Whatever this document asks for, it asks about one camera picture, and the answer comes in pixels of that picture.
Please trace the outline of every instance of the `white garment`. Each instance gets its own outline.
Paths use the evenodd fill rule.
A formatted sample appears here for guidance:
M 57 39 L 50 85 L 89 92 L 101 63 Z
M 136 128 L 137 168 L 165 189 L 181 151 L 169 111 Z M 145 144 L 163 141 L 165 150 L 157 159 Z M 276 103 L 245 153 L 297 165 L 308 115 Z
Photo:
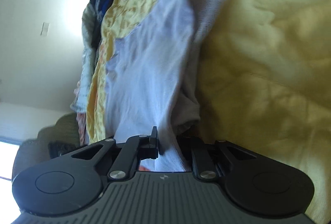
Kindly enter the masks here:
M 200 44 L 220 3 L 158 0 L 128 36 L 115 41 L 106 65 L 106 134 L 125 142 L 157 126 L 160 155 L 141 162 L 152 171 L 188 169 L 176 135 L 200 119 L 194 96 Z

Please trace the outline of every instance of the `wall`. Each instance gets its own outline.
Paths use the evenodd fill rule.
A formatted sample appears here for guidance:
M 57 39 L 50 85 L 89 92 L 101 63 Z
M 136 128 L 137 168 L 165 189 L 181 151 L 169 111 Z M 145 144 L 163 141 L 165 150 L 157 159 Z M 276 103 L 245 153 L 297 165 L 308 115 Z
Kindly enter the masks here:
M 89 0 L 0 0 L 0 101 L 70 111 Z M 50 23 L 47 37 L 40 36 Z
M 0 103 L 0 136 L 24 141 L 37 138 L 38 132 L 52 126 L 66 112 Z

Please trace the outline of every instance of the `bright window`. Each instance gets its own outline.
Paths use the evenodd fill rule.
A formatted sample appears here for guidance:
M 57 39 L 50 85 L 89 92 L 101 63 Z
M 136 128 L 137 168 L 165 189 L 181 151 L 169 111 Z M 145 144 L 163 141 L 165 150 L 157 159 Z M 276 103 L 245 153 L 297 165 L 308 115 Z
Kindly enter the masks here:
M 12 170 L 18 145 L 0 142 L 0 218 L 1 224 L 11 224 L 19 215 L 19 207 L 12 194 Z

